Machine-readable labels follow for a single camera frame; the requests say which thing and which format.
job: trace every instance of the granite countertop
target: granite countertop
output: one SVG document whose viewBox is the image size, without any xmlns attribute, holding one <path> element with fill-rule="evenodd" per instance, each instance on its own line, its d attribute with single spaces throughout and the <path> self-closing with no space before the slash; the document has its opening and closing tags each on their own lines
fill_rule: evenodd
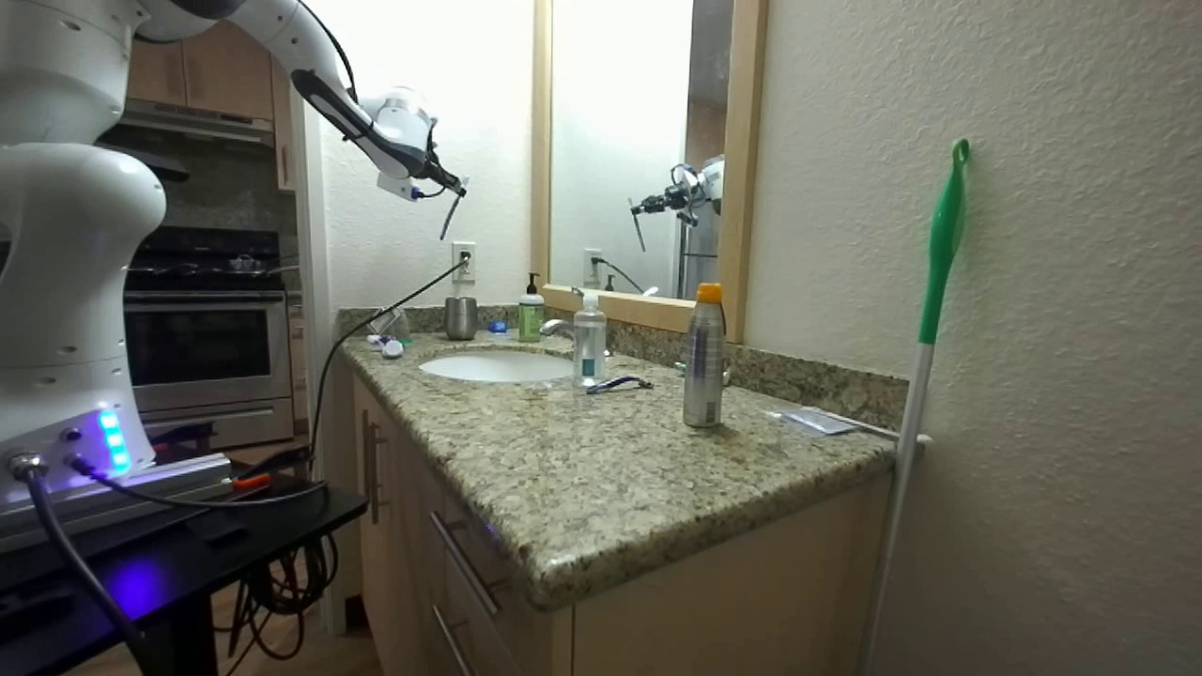
<svg viewBox="0 0 1202 676">
<path fill-rule="evenodd" d="M 790 403 L 740 386 L 721 397 L 723 429 L 695 432 L 681 419 L 681 376 L 621 352 L 607 376 L 642 376 L 648 392 L 458 383 L 415 367 L 437 352 L 509 344 L 412 338 L 399 359 L 384 359 L 353 338 L 340 352 L 487 522 L 538 607 L 621 586 L 894 471 L 891 438 L 862 432 L 776 444 L 766 411 Z"/>
</svg>

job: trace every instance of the oven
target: oven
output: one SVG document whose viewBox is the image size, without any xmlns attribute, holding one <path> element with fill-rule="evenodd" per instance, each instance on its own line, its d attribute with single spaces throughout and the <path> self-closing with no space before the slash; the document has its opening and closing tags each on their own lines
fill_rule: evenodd
<svg viewBox="0 0 1202 676">
<path fill-rule="evenodd" d="M 288 297 L 274 245 L 268 232 L 155 238 L 126 273 L 124 334 L 157 458 L 288 438 Z"/>
</svg>

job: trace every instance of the black table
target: black table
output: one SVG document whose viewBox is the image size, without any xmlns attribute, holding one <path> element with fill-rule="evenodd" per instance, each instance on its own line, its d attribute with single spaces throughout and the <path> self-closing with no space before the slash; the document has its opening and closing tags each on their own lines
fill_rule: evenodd
<svg viewBox="0 0 1202 676">
<path fill-rule="evenodd" d="M 151 637 L 155 672 L 213 672 L 213 621 L 210 595 L 235 583 L 246 566 L 270 562 L 298 545 L 322 537 L 350 517 L 365 514 L 365 501 L 353 492 L 315 492 L 298 503 L 260 509 L 206 509 L 206 514 L 160 514 L 171 526 L 137 522 L 130 533 L 86 533 L 79 537 L 99 577 L 115 596 L 126 621 Z M 111 641 L 115 628 L 86 596 L 86 591 L 62 571 L 57 552 L 30 548 L 0 556 L 0 591 L 44 595 L 62 591 L 62 606 L 42 611 L 0 633 L 0 672 L 62 672 Z"/>
</svg>

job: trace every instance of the wooden cabinet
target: wooden cabinet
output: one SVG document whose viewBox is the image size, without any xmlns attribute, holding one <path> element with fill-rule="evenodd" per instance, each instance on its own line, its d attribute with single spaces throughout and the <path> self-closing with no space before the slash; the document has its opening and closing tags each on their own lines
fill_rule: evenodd
<svg viewBox="0 0 1202 676">
<path fill-rule="evenodd" d="M 355 487 L 368 496 L 368 514 L 360 517 L 360 586 L 365 611 L 377 637 L 377 657 L 384 676 L 415 676 L 419 637 L 415 621 L 415 571 L 405 552 L 402 522 L 402 483 L 405 471 L 399 462 L 399 438 L 392 416 L 378 403 L 355 392 Z"/>
<path fill-rule="evenodd" d="M 274 141 L 279 187 L 298 192 L 294 81 L 235 28 L 223 23 L 171 45 L 135 40 L 126 103 L 135 114 L 250 123 L 255 134 Z"/>
<path fill-rule="evenodd" d="M 233 28 L 130 51 L 126 99 L 210 116 L 270 121 L 270 56 Z"/>
<path fill-rule="evenodd" d="M 384 416 L 368 386 L 355 386 L 355 397 L 360 412 Z M 392 419 L 385 429 L 392 444 L 377 444 L 377 471 L 365 462 L 377 481 L 384 456 L 399 462 L 385 471 L 385 476 L 399 476 L 399 492 L 365 487 L 370 503 L 399 501 L 392 503 L 399 522 L 378 533 L 377 548 L 384 552 L 384 542 L 393 537 L 393 556 L 405 558 L 385 558 L 365 545 L 365 606 L 377 652 L 385 663 L 402 660 L 384 672 L 852 676 L 861 668 L 886 526 L 886 481 L 785 514 L 568 607 L 538 611 L 487 526 L 437 476 L 405 423 Z M 409 595 L 378 591 L 370 577 L 402 577 L 399 586 Z M 378 606 L 409 606 L 409 616 L 385 621 Z"/>
</svg>

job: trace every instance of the wall outlet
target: wall outlet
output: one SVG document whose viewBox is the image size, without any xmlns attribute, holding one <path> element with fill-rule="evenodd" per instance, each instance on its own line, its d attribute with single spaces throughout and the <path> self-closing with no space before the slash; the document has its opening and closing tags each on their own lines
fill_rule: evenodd
<svg viewBox="0 0 1202 676">
<path fill-rule="evenodd" d="M 599 284 L 599 247 L 584 247 L 581 255 L 577 255 L 577 279 L 581 279 L 581 284 Z"/>
<path fill-rule="evenodd" d="M 453 240 L 450 245 L 450 267 L 460 263 L 464 267 L 450 279 L 453 284 L 477 284 L 477 267 L 482 267 L 482 255 L 477 255 L 477 240 Z"/>
</svg>

